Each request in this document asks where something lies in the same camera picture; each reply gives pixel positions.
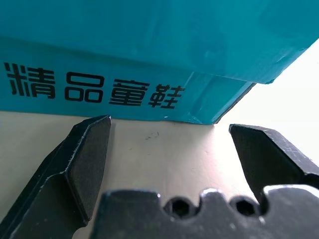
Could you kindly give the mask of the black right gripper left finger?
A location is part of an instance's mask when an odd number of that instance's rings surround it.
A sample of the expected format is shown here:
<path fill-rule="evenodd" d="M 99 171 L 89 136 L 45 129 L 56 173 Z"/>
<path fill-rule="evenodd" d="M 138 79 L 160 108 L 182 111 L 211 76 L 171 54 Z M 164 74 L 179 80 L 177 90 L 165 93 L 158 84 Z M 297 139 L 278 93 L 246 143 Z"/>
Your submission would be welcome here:
<path fill-rule="evenodd" d="M 103 180 L 111 117 L 73 126 L 0 222 L 0 239 L 72 239 L 88 225 Z"/>

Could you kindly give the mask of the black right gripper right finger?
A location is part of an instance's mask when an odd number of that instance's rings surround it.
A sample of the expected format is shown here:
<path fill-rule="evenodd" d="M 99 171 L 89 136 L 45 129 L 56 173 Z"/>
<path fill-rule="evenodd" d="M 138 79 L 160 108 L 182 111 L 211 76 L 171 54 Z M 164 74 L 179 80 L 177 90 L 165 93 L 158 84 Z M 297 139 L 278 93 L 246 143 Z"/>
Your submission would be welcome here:
<path fill-rule="evenodd" d="M 309 185 L 319 190 L 319 166 L 278 131 L 231 124 L 233 139 L 246 181 L 258 202 L 271 185 Z"/>

